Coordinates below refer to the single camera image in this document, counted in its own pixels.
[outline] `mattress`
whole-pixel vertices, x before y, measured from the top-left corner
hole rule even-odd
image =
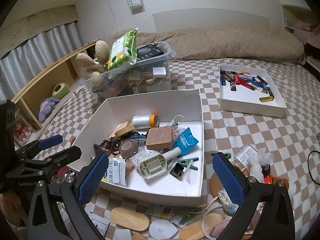
[[[286,118],[242,114],[219,110],[219,65],[241,65],[266,70],[278,87],[287,104]],[[204,113],[205,168],[201,204],[212,200],[209,180],[213,174],[212,152],[236,154],[243,145],[265,147],[274,154],[271,166],[273,176],[287,178],[296,184],[291,199],[296,239],[307,233],[320,212],[320,187],[308,174],[307,157],[311,150],[320,150],[315,134],[320,132],[320,82],[301,66],[285,66],[258,60],[223,58],[213,60],[180,61],[170,64],[173,89],[199,88]],[[45,158],[70,146],[71,139],[79,135],[82,127],[97,108],[95,99],[87,89],[82,89],[56,115],[41,138],[61,134],[61,145],[41,152],[36,158]],[[319,156],[310,158],[312,174],[320,172]],[[146,212],[148,203],[129,199],[103,189],[98,189],[87,212],[110,218],[114,207],[124,207]],[[111,223],[106,239],[113,239],[121,227]],[[142,233],[152,239],[149,232]]]

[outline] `shallow white box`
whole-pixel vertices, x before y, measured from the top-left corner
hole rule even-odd
[[[237,91],[231,91],[230,83],[226,80],[226,86],[222,86],[220,82],[220,110],[279,118],[285,117],[287,106],[273,80],[265,70],[245,66],[220,65],[219,72],[221,70],[247,71],[252,75],[262,77],[268,83],[267,86],[270,87],[275,98],[273,101],[262,103],[259,98],[268,97],[269,94],[261,93],[257,90],[252,91],[242,85],[236,85]]]
[[[94,156],[94,144],[100,144],[121,122],[135,115],[157,114],[160,126],[165,126],[176,115],[184,116],[183,128],[190,127],[199,141],[192,151],[181,159],[198,157],[193,163],[198,171],[189,170],[178,180],[166,174],[145,180],[134,169],[126,178],[126,186],[101,182],[100,187],[124,196],[170,206],[198,206],[201,196],[204,166],[204,129],[202,102],[199,89],[161,91],[109,98],[102,103],[82,129],[73,145],[78,146],[81,158],[69,165],[79,171]]]

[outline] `blue gripper pad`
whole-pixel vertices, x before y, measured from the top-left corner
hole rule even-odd
[[[95,162],[94,166],[91,168],[89,171],[88,175],[85,177],[83,182],[80,184],[78,188],[78,201],[81,206],[84,204],[87,204],[90,202],[95,190],[99,186],[99,183],[105,174],[106,170],[108,169],[109,166],[109,155],[108,154],[102,154],[100,158],[96,156],[93,161],[89,164],[89,167],[93,162]]]
[[[214,154],[212,158],[212,167],[228,193],[232,203],[238,204],[239,207],[241,207],[244,202],[244,188],[225,161],[229,162],[227,158],[226,160],[223,160],[219,154]]]
[[[50,138],[41,140],[39,142],[38,148],[40,150],[46,150],[46,149],[49,149],[53,146],[56,146],[56,145],[62,143],[62,141],[63,141],[63,137],[61,135],[57,134],[57,135],[52,136]]]

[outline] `green wipes package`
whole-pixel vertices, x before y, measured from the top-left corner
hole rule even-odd
[[[137,62],[137,32],[138,28],[129,31],[113,43],[108,61],[108,70],[118,67],[123,62],[129,62],[131,65]]]

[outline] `white curtain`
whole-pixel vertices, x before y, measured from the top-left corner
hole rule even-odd
[[[0,59],[0,100],[12,99],[42,70],[81,47],[76,22],[42,32]]]

